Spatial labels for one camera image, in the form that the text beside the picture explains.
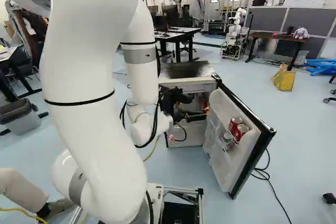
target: yellow cable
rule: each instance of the yellow cable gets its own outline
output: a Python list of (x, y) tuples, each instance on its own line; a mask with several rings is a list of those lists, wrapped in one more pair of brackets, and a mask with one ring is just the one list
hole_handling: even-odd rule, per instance
[(156, 145), (157, 145), (158, 141), (159, 141), (159, 137), (157, 137), (157, 139), (156, 139), (156, 142), (155, 142), (155, 145), (154, 145), (154, 147), (153, 147), (153, 150), (150, 152), (150, 154), (147, 156), (147, 158), (145, 158), (145, 159), (143, 160), (144, 162), (146, 162), (146, 161), (152, 156), (152, 154), (153, 154), (154, 151), (155, 151), (155, 148), (156, 148)]
[(28, 216), (28, 217), (30, 217), (32, 219), (35, 219), (35, 220), (38, 220), (38, 221), (40, 221), (40, 222), (42, 222), (44, 224), (48, 224), (48, 222), (46, 222), (44, 219), (42, 219), (40, 217), (37, 217), (37, 216), (29, 215), (26, 210), (21, 209), (21, 208), (0, 208), (0, 211), (4, 211), (4, 212), (7, 212), (7, 211), (20, 211), (25, 216)]
[(84, 217), (84, 219), (82, 220), (81, 224), (84, 224), (84, 223), (87, 221), (88, 216), (89, 216), (89, 214), (85, 215), (85, 217)]

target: shoe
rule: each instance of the shoe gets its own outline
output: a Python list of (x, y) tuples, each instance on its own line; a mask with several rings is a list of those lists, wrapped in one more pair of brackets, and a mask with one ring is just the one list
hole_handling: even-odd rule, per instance
[(56, 214), (59, 214), (60, 212), (64, 212), (71, 207), (73, 207), (75, 204), (69, 200), (69, 199), (59, 199), (56, 202), (49, 202), (48, 207), (50, 210), (50, 213), (44, 218), (45, 221), (50, 220), (53, 218)]

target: red can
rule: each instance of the red can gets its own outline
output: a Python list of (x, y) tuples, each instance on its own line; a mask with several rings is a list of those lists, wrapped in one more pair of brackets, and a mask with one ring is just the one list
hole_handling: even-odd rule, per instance
[(236, 131), (233, 133), (233, 137), (237, 143), (242, 139), (242, 137), (248, 132), (250, 129), (244, 125), (239, 124), (236, 128)]
[(229, 124), (229, 131), (232, 133), (232, 135), (235, 133), (237, 126), (241, 124), (243, 121), (241, 118), (231, 118), (230, 124)]

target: open fridge door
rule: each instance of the open fridge door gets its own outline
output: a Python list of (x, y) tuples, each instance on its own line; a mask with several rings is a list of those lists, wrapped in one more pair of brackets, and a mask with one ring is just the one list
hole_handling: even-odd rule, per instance
[[(205, 151), (220, 188), (235, 199), (276, 131), (259, 119), (218, 75), (217, 89), (209, 97)], [(242, 119), (248, 132), (240, 140), (228, 128), (232, 118)]]

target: gray partition wall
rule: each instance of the gray partition wall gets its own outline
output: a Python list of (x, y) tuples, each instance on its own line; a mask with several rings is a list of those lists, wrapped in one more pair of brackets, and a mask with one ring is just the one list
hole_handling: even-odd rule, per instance
[[(311, 35), (302, 50), (309, 51), (307, 58), (318, 58), (328, 39), (336, 38), (336, 9), (289, 8), (279, 6), (260, 6), (249, 9), (245, 26), (249, 26), (251, 13), (254, 14), (251, 32), (274, 31), (286, 32), (290, 26), (296, 30), (304, 27)], [(292, 45), (287, 41), (279, 41), (275, 54), (292, 56)]]
[(304, 27), (309, 34), (327, 36), (335, 17), (336, 9), (290, 8), (283, 31)]
[[(253, 8), (249, 10), (253, 13), (251, 30), (280, 31), (283, 19), (285, 18), (285, 8)], [(246, 26), (250, 24), (252, 15), (246, 19)]]

